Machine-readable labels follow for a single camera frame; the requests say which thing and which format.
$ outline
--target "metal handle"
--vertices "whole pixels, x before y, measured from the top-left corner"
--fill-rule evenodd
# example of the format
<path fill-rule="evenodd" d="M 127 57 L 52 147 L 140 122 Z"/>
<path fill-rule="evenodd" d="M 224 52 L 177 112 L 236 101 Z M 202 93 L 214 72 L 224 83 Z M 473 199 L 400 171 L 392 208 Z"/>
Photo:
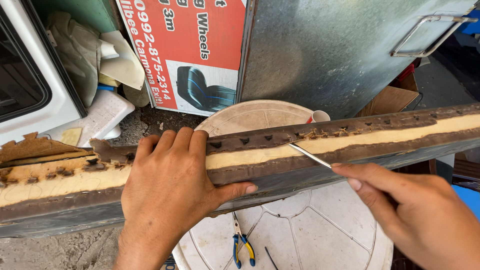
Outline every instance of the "metal handle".
<path fill-rule="evenodd" d="M 398 52 L 400 48 L 412 37 L 412 35 L 426 22 L 456 22 L 454 26 L 445 33 L 445 35 L 428 51 L 425 50 L 421 52 Z M 454 16 L 426 16 L 423 18 L 410 33 L 402 40 L 400 45 L 390 54 L 390 56 L 395 57 L 427 57 L 431 55 L 453 32 L 462 25 L 462 23 L 476 23 L 477 18 L 468 18 L 468 17 L 454 17 Z"/>

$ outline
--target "red sign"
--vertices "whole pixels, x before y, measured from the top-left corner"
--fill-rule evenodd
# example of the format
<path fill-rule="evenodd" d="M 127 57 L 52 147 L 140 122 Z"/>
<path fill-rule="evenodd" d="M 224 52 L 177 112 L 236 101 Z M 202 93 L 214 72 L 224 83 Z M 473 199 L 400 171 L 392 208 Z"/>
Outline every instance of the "red sign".
<path fill-rule="evenodd" d="M 118 3 L 157 107 L 178 109 L 176 97 L 183 94 L 174 92 L 178 82 L 170 77 L 175 74 L 176 78 L 177 70 L 170 67 L 169 72 L 167 61 L 190 63 L 195 69 L 200 67 L 195 65 L 239 69 L 245 18 L 242 0 L 118 0 Z M 209 94 L 205 90 L 208 82 L 203 87 L 195 78 L 186 76 L 192 87 L 199 88 L 201 98 L 231 101 Z M 202 76 L 206 81 L 208 75 Z M 191 97 L 193 101 L 190 96 L 185 100 L 203 110 L 202 101 L 195 94 Z"/>

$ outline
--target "white round table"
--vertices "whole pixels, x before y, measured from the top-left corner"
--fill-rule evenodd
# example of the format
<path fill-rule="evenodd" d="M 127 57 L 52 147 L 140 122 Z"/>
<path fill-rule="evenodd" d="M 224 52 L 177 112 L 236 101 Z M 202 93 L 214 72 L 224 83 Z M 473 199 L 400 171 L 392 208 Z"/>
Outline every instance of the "white round table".
<path fill-rule="evenodd" d="M 312 111 L 277 100 L 239 103 L 207 118 L 196 129 L 211 136 L 302 124 Z M 235 212 L 256 258 L 249 264 L 240 244 L 242 269 L 389 270 L 393 243 L 347 182 L 301 192 Z M 232 213 L 205 218 L 173 250 L 181 270 L 235 270 Z"/>

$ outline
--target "red and white cup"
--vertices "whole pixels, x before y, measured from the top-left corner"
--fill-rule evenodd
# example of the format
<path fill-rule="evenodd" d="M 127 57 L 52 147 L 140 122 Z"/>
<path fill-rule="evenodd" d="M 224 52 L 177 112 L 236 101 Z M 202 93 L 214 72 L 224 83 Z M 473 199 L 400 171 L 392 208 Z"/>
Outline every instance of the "red and white cup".
<path fill-rule="evenodd" d="M 307 124 L 326 122 L 326 121 L 330 121 L 330 116 L 328 116 L 328 114 L 323 110 L 316 110 L 312 113 L 312 115 L 308 119 Z"/>

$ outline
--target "pliers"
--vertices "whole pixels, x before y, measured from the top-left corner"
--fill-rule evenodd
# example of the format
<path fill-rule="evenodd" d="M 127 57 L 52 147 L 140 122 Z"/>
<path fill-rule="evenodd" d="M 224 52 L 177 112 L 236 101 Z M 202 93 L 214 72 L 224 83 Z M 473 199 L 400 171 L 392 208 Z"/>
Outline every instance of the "pliers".
<path fill-rule="evenodd" d="M 255 266 L 255 252 L 253 251 L 253 247 L 248 242 L 247 240 L 247 235 L 241 234 L 240 226 L 239 226 L 239 221 L 237 219 L 237 215 L 235 215 L 235 212 L 233 212 L 233 227 L 235 227 L 235 235 L 233 236 L 233 239 L 235 242 L 233 243 L 233 261 L 237 265 L 237 268 L 241 268 L 241 262 L 239 260 L 239 238 L 242 240 L 242 242 L 245 244 L 245 246 L 248 249 L 248 253 L 250 254 L 250 265 Z"/>

